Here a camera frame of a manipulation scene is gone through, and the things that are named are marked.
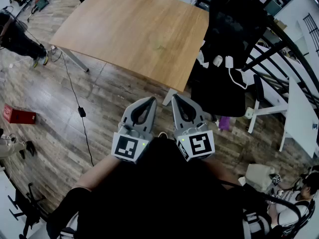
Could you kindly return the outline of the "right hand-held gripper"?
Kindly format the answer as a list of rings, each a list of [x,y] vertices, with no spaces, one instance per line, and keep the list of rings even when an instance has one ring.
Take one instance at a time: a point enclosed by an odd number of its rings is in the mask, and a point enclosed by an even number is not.
[[[176,145],[186,162],[195,158],[204,159],[215,153],[213,131],[204,122],[201,106],[192,99],[174,94],[171,99],[176,131]],[[185,128],[185,125],[198,125]]]

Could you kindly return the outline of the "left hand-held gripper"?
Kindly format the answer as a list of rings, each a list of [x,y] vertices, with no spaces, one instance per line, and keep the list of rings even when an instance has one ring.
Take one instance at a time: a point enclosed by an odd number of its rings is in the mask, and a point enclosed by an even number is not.
[[[139,99],[125,109],[113,136],[112,156],[129,163],[138,162],[153,139],[156,109],[155,97]]]

